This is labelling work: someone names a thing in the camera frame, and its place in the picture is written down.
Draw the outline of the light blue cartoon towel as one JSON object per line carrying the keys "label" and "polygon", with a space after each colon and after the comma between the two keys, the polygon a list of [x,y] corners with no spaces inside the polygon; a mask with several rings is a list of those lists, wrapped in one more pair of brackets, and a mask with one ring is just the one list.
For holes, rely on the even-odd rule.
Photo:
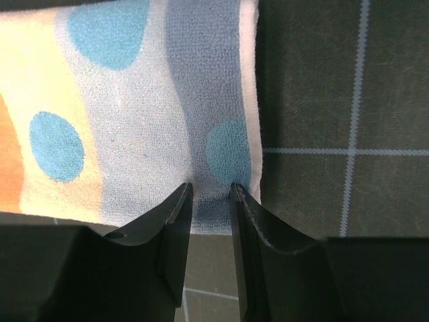
{"label": "light blue cartoon towel", "polygon": [[260,196],[256,1],[2,1],[1,210],[121,227],[184,182],[192,233]]}

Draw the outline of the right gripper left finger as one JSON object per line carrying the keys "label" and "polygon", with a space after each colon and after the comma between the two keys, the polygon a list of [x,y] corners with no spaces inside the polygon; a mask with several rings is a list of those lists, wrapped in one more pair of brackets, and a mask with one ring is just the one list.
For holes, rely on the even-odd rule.
{"label": "right gripper left finger", "polygon": [[84,225],[1,227],[2,321],[173,321],[193,189],[106,235]]}

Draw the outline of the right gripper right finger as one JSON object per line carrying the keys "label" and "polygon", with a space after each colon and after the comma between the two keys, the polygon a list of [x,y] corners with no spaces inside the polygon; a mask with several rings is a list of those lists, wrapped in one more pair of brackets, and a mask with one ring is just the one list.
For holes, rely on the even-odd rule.
{"label": "right gripper right finger", "polygon": [[242,321],[427,321],[428,239],[314,239],[231,186]]}

